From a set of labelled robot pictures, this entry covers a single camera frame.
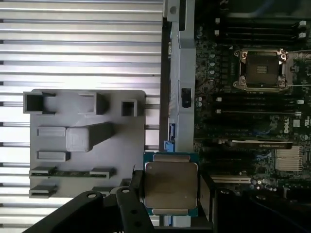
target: white label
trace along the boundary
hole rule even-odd
[[[300,120],[298,120],[298,119],[294,120],[293,124],[294,124],[295,128],[299,128],[300,127]]]
[[[286,118],[284,122],[284,133],[289,133],[290,132],[290,119]]]

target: screw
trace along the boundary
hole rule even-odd
[[[96,197],[96,194],[89,194],[87,197],[88,198],[94,198],[94,197]]]

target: circuit board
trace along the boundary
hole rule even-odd
[[[194,149],[201,170],[237,194],[310,193],[309,22],[220,16],[196,29]]]

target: pcie slot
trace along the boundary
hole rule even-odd
[[[251,178],[240,175],[211,175],[215,183],[251,183]]]

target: green circuit board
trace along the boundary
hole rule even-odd
[[[311,188],[311,39],[308,22],[305,27],[307,38],[302,43],[274,47],[260,43],[244,45],[234,40],[219,42],[209,36],[210,29],[205,25],[196,25],[200,36],[196,38],[194,149],[200,154],[202,170],[251,178],[250,183],[226,183],[226,188],[238,193],[245,189]],[[253,89],[235,87],[241,72],[247,77],[253,72],[249,68],[251,62],[246,63],[246,71],[242,67],[244,64],[240,65],[239,51],[250,50],[247,55],[250,60],[251,55],[280,48],[287,53],[286,66],[278,70],[279,75],[283,72],[286,76],[286,88],[275,93],[260,91],[264,85],[270,85],[268,79],[259,87],[253,85]],[[260,72],[272,70],[270,64],[258,64],[257,72],[258,67]],[[242,146],[226,144],[237,140],[243,142]],[[247,145],[251,140],[290,142],[291,145],[279,149],[274,146],[256,148]]]

